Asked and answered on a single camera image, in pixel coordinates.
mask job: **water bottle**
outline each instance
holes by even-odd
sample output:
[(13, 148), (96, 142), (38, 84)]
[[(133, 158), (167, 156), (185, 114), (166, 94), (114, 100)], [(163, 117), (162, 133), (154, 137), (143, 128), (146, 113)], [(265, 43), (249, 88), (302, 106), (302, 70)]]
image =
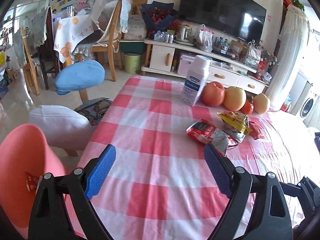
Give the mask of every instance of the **water bottle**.
[(220, 39), (218, 40), (218, 48), (219, 48), (219, 49), (222, 48), (222, 44), (223, 44), (223, 38), (220, 37)]
[(200, 55), (196, 56), (184, 83), (182, 102), (190, 106), (196, 104), (209, 76), (209, 66), (210, 60), (208, 58)]
[(229, 46), (228, 40), (226, 39), (226, 40), (224, 41), (224, 43), (222, 44), (222, 49), (225, 50), (225, 51), (227, 51), (227, 50), (228, 50), (228, 46)]

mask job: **red apple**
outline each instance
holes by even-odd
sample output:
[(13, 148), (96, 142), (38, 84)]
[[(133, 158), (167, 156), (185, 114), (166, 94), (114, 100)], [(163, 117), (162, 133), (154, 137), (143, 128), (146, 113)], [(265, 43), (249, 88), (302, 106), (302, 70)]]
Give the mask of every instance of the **red apple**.
[(223, 85), (216, 81), (206, 84), (201, 93), (201, 99), (207, 106), (220, 106), (224, 100)]

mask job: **pink chair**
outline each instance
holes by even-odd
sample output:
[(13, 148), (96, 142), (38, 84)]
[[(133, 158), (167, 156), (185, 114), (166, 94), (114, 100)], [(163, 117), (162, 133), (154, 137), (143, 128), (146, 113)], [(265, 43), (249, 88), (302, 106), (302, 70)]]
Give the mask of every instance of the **pink chair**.
[(34, 177), (51, 172), (66, 175), (60, 159), (47, 144), (43, 132), (34, 124), (23, 124), (14, 129), (0, 145), (0, 206), (24, 237), (36, 191), (27, 189), (26, 172)]

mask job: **green bucket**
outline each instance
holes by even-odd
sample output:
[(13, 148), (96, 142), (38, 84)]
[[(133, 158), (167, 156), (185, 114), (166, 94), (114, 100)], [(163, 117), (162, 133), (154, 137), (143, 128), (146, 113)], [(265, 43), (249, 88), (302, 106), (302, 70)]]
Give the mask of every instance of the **green bucket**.
[(125, 53), (124, 54), (124, 69), (130, 74), (135, 74), (140, 70), (140, 58), (141, 54), (136, 53)]

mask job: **milk carton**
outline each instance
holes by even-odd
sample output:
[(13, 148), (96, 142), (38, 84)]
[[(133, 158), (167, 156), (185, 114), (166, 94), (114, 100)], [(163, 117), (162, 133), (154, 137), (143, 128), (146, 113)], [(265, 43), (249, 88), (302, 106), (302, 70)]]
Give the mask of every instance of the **milk carton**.
[(182, 102), (191, 106), (196, 104), (209, 76), (209, 66), (210, 60), (208, 58), (196, 56), (184, 83)]

